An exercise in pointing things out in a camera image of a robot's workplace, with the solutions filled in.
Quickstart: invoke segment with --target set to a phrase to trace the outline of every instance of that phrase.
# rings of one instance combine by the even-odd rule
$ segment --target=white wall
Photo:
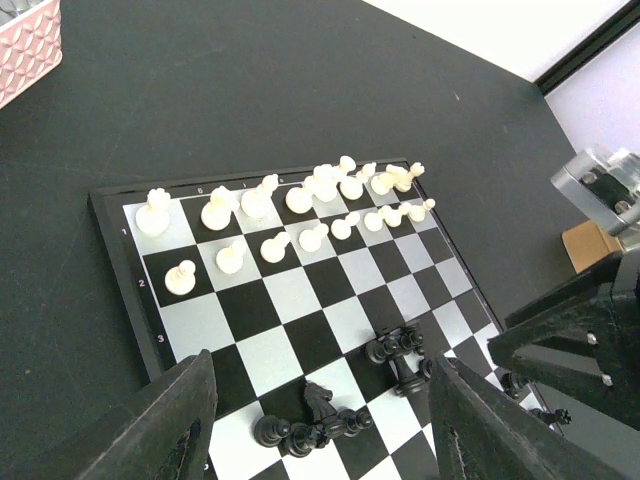
[[[529,81],[627,0],[364,0]]]
[[[547,102],[576,150],[640,152],[640,25],[572,75]]]

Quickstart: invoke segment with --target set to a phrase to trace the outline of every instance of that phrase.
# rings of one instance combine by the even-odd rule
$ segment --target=white chess piece
[[[372,232],[379,232],[382,229],[382,214],[380,211],[369,212],[364,216],[364,226]]]
[[[216,255],[216,265],[223,272],[231,275],[242,268],[244,254],[247,252],[247,245],[240,240],[236,240],[230,247],[223,248]]]
[[[326,223],[321,223],[316,227],[303,230],[298,237],[298,243],[305,252],[313,253],[318,251],[322,245],[322,239],[329,234],[329,227]]]
[[[157,237],[167,228],[171,218],[169,217],[169,201],[171,195],[164,188],[154,188],[147,195],[147,203],[136,212],[136,225],[150,237]]]
[[[386,195],[395,183],[396,179],[393,174],[383,172],[371,179],[371,189],[378,195]]]
[[[269,238],[262,242],[260,255],[269,263],[278,263],[284,258],[285,248],[291,243],[291,237],[287,232],[280,232],[275,238]]]
[[[358,212],[351,212],[344,220],[338,218],[331,224],[331,233],[338,240],[346,240],[351,235],[351,227],[355,227],[360,221],[360,214]]]
[[[427,212],[436,206],[436,201],[433,198],[425,200],[422,205],[412,205],[409,210],[409,218],[414,222],[422,222],[427,216]]]
[[[328,163],[313,169],[314,194],[321,202],[330,202],[338,195],[337,182]]]
[[[357,200],[364,193],[363,185],[376,173],[376,164],[367,163],[355,177],[346,176],[340,182],[340,191],[348,200]]]
[[[307,213],[311,210],[311,207],[313,207],[314,190],[315,182],[311,176],[304,179],[302,187],[293,187],[290,189],[284,198],[289,210],[293,213]]]
[[[257,188],[244,192],[240,199],[242,210],[249,217],[265,217],[273,207],[271,195],[278,188],[278,174],[267,175]]]
[[[414,163],[411,165],[411,168],[407,173],[404,173],[397,179],[395,184],[396,189],[400,192],[408,192],[411,190],[411,186],[413,185],[413,179],[419,177],[423,173],[424,167],[422,164],[419,162]]]
[[[174,295],[186,295],[196,286],[196,264],[184,260],[180,265],[169,269],[164,276],[164,285]]]
[[[226,187],[218,187],[211,192],[211,199],[202,209],[200,218],[209,230],[222,230],[231,221],[231,212],[240,208],[240,203],[233,198]]]

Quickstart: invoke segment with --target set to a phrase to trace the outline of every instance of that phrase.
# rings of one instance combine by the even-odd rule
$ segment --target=chessboard
[[[405,168],[403,159],[377,162]],[[394,393],[390,364],[374,365],[364,344],[380,332],[419,317],[428,355],[456,356],[496,387],[499,369],[487,339],[499,327],[446,233],[435,210],[420,223],[369,231],[359,222],[346,240],[331,233],[320,250],[300,248],[300,233],[320,222],[328,226],[350,212],[361,218],[384,205],[422,204],[430,179],[413,188],[380,196],[365,185],[362,197],[341,194],[304,214],[285,204],[287,191],[300,186],[311,168],[248,175],[104,188],[91,192],[119,288],[150,378],[201,349],[211,351],[219,404],[205,478],[243,479],[414,479],[436,478],[438,467],[428,393],[406,398]],[[210,193],[224,185],[240,200],[267,174],[279,187],[269,214],[254,220],[242,209],[221,231],[204,226],[200,214]],[[171,194],[171,223],[158,237],[136,226],[136,211],[150,189]],[[260,255],[266,239],[288,232],[291,243],[279,263]],[[235,274],[222,273],[215,255],[240,240],[248,247]],[[195,288],[176,296],[165,287],[167,271],[183,260],[196,265]],[[419,357],[408,362],[417,371]],[[336,408],[366,409],[375,425],[357,437],[341,437],[304,459],[264,448],[252,437],[265,414],[311,423],[303,403],[307,381],[333,391]],[[522,395],[529,409],[540,404]]]

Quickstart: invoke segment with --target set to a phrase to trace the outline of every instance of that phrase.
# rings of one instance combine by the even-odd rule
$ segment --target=black table
[[[568,278],[574,152],[537,88],[359,0],[63,4],[62,65],[0,111],[0,465],[146,381],[91,188],[404,156],[503,318]]]

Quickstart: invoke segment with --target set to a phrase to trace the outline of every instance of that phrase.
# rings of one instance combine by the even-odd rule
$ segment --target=pink container
[[[60,0],[45,0],[0,27],[0,108],[62,60]]]

